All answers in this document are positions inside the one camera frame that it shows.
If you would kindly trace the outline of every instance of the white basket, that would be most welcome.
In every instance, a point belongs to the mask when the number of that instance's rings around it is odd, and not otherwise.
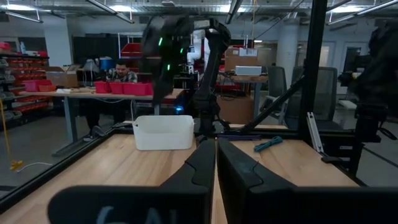
[[[140,116],[132,127],[138,150],[177,150],[192,147],[191,116]]]

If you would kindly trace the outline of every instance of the wooden table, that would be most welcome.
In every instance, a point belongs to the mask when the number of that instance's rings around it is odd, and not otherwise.
[[[259,154],[253,152],[254,145],[263,141],[234,141],[233,144],[298,186],[358,186],[335,166],[323,163],[321,156],[303,141],[285,140]],[[49,200],[58,191],[73,185],[160,185],[182,166],[195,148],[194,143],[188,150],[138,151],[133,135],[115,134],[3,213],[0,223],[48,223]],[[212,223],[227,223],[217,178]]]
[[[263,83],[268,82],[267,75],[261,76],[251,76],[251,75],[231,75],[229,78],[225,78],[223,75],[218,75],[218,80],[220,83],[223,82],[224,79],[232,79],[235,83],[253,83],[255,84],[254,88],[254,117],[259,114],[260,108],[260,94],[261,94],[261,86]]]
[[[67,120],[67,132],[68,138],[71,143],[77,142],[77,131],[75,121],[75,110],[72,104],[73,98],[94,98],[94,99],[116,99],[116,100],[152,100],[152,96],[134,96],[134,95],[114,95],[110,93],[95,93],[95,90],[88,88],[82,88],[83,92],[26,92],[22,91],[20,95],[32,95],[32,96],[61,96],[64,97],[63,105],[65,109],[65,119]],[[177,99],[182,93],[183,89],[174,89],[173,93],[166,96],[166,99]],[[155,106],[155,115],[160,114],[160,105]],[[58,151],[53,153],[54,156],[60,154]]]

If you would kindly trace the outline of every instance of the man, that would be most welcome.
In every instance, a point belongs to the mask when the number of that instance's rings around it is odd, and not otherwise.
[[[107,81],[110,82],[137,82],[137,75],[130,71],[126,63],[122,60],[116,62],[116,68],[110,69],[107,76]],[[125,120],[125,108],[124,101],[116,100],[117,103],[113,103],[109,100],[109,103],[99,100],[88,100],[86,102],[86,120],[87,125],[90,128],[90,132],[83,138],[84,141],[90,142],[97,136],[104,136],[104,131],[100,128],[98,121],[100,120],[100,108],[108,108],[109,112],[113,115],[113,123],[120,123]]]

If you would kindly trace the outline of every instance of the concrete floor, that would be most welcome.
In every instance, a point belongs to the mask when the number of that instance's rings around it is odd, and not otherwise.
[[[341,110],[335,114],[336,121],[344,116]],[[111,119],[102,116],[100,124],[104,130],[110,127]],[[263,124],[277,124],[277,120],[268,117]],[[76,126],[79,138],[88,133],[88,127],[84,117],[76,118]],[[398,124],[386,123],[389,131],[398,136]],[[48,117],[33,123],[25,124],[8,132],[12,158],[22,160],[24,165],[33,162],[57,163],[64,157],[52,157],[53,151],[69,144],[65,118]],[[381,134],[382,142],[379,144],[366,144],[370,152],[385,157],[398,164],[398,141],[392,141]],[[37,165],[27,168],[20,173],[9,170],[9,162],[4,150],[4,135],[0,133],[0,187],[17,187],[32,179],[48,166]],[[398,168],[375,156],[369,151],[363,151],[359,165],[358,177],[370,186],[398,186]]]

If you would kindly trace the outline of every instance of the cardboard box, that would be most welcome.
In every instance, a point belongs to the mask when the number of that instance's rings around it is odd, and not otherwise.
[[[47,67],[45,69],[48,80],[51,80],[53,85],[63,86],[64,88],[79,87],[77,82],[76,71],[79,65],[71,65],[66,67]]]
[[[217,103],[221,108],[220,118],[231,124],[247,124],[253,120],[254,100],[250,96],[235,99],[217,96]]]
[[[236,66],[257,66],[257,49],[230,48],[225,52],[225,71],[235,70]]]

